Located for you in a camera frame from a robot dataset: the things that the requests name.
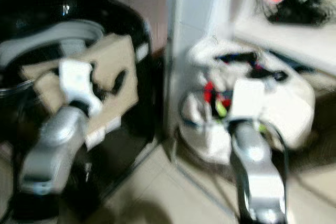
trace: white plastic part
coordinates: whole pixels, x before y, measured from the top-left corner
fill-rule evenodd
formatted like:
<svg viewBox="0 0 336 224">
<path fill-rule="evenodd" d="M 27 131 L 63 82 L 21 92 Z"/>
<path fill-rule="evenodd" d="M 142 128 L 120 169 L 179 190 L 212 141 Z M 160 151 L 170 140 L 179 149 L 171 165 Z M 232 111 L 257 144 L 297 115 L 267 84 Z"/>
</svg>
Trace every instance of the white plastic part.
<svg viewBox="0 0 336 224">
<path fill-rule="evenodd" d="M 90 63 L 62 59 L 59 63 L 59 82 L 66 100 L 81 101 L 89 106 L 89 116 L 97 115 L 102 109 L 102 102 L 95 96 L 92 90 Z"/>
<path fill-rule="evenodd" d="M 204 124 L 204 119 L 200 112 L 200 103 L 194 94 L 189 94 L 183 108 L 183 114 L 189 120 L 200 125 Z"/>
<path fill-rule="evenodd" d="M 112 119 L 106 126 L 102 126 L 98 130 L 87 135 L 85 138 L 87 150 L 91 150 L 98 144 L 100 144 L 104 139 L 106 134 L 118 129 L 121 126 L 121 116 L 117 116 Z"/>
<path fill-rule="evenodd" d="M 229 119 L 258 119 L 265 105 L 265 85 L 261 80 L 236 81 Z"/>
<path fill-rule="evenodd" d="M 274 92 L 267 94 L 260 118 L 277 127 L 287 146 L 295 149 L 310 132 L 313 117 L 314 110 L 303 99 L 277 86 Z"/>
<path fill-rule="evenodd" d="M 135 51 L 135 56 L 136 56 L 136 60 L 137 62 L 142 61 L 149 53 L 149 45 L 148 43 L 143 43 L 141 44 L 137 50 Z"/>
<path fill-rule="evenodd" d="M 85 41 L 82 39 L 65 39 L 60 41 L 60 50 L 64 57 L 83 52 L 85 49 Z"/>
<path fill-rule="evenodd" d="M 226 90 L 226 80 L 219 69 L 211 69 L 208 73 L 208 79 L 212 82 L 216 91 L 224 92 Z"/>
</svg>

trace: tile floor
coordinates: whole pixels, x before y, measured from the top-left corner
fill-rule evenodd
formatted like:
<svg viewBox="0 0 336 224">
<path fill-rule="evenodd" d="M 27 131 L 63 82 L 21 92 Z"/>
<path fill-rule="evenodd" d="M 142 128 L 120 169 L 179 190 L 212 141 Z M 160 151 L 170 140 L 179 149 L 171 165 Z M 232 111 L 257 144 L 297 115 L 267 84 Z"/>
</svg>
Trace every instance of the tile floor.
<svg viewBox="0 0 336 224">
<path fill-rule="evenodd" d="M 127 178 L 85 224 L 198 224 L 237 223 L 235 187 L 213 173 L 205 172 L 183 158 L 178 169 L 167 158 L 162 145 Z M 8 172 L 2 166 L 1 172 Z M 330 176 L 313 175 L 315 184 L 330 187 Z M 2 197 L 7 197 L 0 186 Z M 202 187 L 211 197 L 199 189 Z M 4 205 L 0 205 L 0 214 Z M 291 179 L 288 189 L 289 223 L 335 223 L 336 209 Z M 63 209 L 60 223 L 80 223 L 70 210 Z"/>
</svg>

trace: white shelf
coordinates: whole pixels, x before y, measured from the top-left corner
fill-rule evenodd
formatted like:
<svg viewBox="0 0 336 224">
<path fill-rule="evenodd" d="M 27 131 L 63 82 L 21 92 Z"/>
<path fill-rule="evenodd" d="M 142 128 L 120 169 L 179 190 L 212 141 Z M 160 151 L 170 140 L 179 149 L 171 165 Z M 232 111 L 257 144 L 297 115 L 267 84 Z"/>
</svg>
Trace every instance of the white shelf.
<svg viewBox="0 0 336 224">
<path fill-rule="evenodd" d="M 336 24 L 271 24 L 262 15 L 238 22 L 235 37 L 336 76 Z"/>
</svg>

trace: black fabric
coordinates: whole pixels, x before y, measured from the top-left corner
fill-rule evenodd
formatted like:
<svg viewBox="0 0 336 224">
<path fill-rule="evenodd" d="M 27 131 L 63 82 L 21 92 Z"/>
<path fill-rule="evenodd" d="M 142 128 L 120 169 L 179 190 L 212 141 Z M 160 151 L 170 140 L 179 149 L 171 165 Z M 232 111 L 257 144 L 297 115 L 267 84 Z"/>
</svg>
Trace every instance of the black fabric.
<svg viewBox="0 0 336 224">
<path fill-rule="evenodd" d="M 89 106 L 86 103 L 78 100 L 73 100 L 72 102 L 70 102 L 69 106 L 80 109 L 85 113 L 87 117 L 89 117 Z"/>
<path fill-rule="evenodd" d="M 251 66 L 254 66 L 254 64 L 257 61 L 257 54 L 255 52 L 242 52 L 238 54 L 226 54 L 221 56 L 216 56 L 216 60 L 221 60 L 225 63 L 230 62 L 247 62 Z"/>
<path fill-rule="evenodd" d="M 266 77 L 273 77 L 276 81 L 285 81 L 288 78 L 288 74 L 284 71 L 269 71 L 265 68 L 262 69 L 253 69 L 248 76 L 250 78 L 266 78 Z"/>
<path fill-rule="evenodd" d="M 58 216 L 58 195 L 19 193 L 13 198 L 13 219 L 21 221 L 45 220 Z"/>
<path fill-rule="evenodd" d="M 322 7 L 323 0 L 283 0 L 277 4 L 276 11 L 266 14 L 272 23 L 294 23 L 322 25 L 328 20 L 328 13 Z"/>
</svg>

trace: white wall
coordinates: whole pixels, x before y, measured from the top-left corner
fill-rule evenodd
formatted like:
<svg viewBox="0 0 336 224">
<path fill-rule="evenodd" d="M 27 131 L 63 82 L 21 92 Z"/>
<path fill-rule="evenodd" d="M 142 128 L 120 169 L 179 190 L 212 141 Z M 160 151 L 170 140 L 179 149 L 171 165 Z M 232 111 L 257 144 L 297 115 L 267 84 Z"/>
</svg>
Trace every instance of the white wall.
<svg viewBox="0 0 336 224">
<path fill-rule="evenodd" d="M 139 12 L 151 26 L 153 52 L 165 47 L 167 40 L 166 0 L 119 0 Z"/>
<path fill-rule="evenodd" d="M 166 67 L 170 75 L 166 76 L 165 129 L 172 134 L 179 119 L 177 105 L 181 95 L 191 88 L 190 79 L 193 77 L 185 56 L 208 30 L 212 0 L 169 0 L 169 3 Z"/>
</svg>

